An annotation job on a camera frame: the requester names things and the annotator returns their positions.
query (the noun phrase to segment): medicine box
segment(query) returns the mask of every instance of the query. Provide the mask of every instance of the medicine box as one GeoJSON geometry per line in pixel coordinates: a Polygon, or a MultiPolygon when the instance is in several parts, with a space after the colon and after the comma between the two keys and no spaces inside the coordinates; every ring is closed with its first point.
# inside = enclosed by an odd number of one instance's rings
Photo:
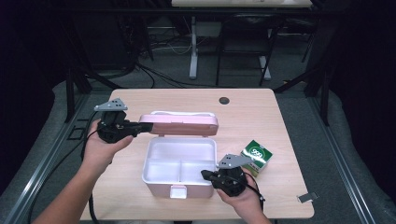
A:
{"type": "Polygon", "coordinates": [[[210,198],[213,187],[202,170],[215,171],[217,146],[209,136],[219,124],[213,113],[154,111],[139,122],[151,122],[142,178],[154,196],[164,198],[210,198]]]}

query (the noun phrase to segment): green and white carton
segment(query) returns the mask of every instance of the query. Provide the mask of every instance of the green and white carton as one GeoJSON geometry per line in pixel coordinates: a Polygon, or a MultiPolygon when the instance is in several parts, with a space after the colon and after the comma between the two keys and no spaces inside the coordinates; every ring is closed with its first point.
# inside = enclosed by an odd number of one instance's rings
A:
{"type": "Polygon", "coordinates": [[[241,152],[242,156],[250,157],[254,160],[249,164],[243,165],[253,176],[257,176],[264,169],[267,162],[271,159],[272,153],[265,147],[252,140],[241,152]]]}

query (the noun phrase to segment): person's left hand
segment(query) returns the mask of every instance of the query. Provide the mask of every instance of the person's left hand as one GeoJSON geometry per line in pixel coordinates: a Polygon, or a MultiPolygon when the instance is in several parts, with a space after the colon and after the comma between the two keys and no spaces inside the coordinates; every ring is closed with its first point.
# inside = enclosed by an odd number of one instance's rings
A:
{"type": "Polygon", "coordinates": [[[112,162],[114,155],[131,144],[134,139],[129,135],[122,138],[117,143],[109,144],[99,137],[96,131],[98,122],[99,119],[95,120],[91,125],[90,134],[92,133],[92,135],[87,141],[84,160],[81,164],[81,169],[90,171],[97,177],[106,170],[107,166],[112,162]]]}

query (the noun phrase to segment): forearm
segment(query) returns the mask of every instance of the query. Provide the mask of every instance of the forearm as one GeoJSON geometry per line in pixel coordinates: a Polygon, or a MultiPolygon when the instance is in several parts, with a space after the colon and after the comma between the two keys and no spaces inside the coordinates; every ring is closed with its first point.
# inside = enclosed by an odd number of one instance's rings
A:
{"type": "Polygon", "coordinates": [[[78,223],[98,177],[80,168],[34,223],[78,223]]]}

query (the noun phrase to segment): human hand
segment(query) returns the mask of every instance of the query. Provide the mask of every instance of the human hand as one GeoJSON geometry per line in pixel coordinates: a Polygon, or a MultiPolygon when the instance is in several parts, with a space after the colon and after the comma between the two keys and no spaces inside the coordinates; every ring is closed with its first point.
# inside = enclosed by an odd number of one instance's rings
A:
{"type": "MultiPolygon", "coordinates": [[[[243,168],[245,173],[250,174],[250,171],[243,168]]],[[[256,188],[256,184],[250,175],[246,175],[247,183],[256,188]]],[[[236,214],[244,219],[247,223],[271,223],[269,219],[262,212],[259,196],[253,190],[246,188],[241,194],[236,197],[228,196],[223,190],[218,189],[220,198],[227,204],[233,207],[236,214]]]]}
{"type": "Polygon", "coordinates": [[[90,129],[89,139],[85,146],[84,160],[81,168],[89,171],[92,175],[99,177],[113,161],[114,155],[131,144],[134,139],[131,135],[122,138],[117,143],[109,144],[102,140],[96,129],[98,127],[99,119],[95,120],[90,129]]]}

